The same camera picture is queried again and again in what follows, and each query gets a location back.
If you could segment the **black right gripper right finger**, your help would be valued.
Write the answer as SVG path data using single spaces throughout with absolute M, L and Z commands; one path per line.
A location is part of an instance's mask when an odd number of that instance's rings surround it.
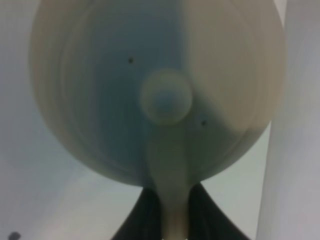
M 189 240 L 248 240 L 221 211 L 201 183 L 191 188 L 188 201 Z

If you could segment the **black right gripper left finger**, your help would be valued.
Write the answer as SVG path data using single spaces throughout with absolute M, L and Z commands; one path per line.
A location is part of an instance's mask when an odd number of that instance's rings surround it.
M 157 194 L 143 188 L 129 216 L 112 240 L 161 240 L 161 204 Z

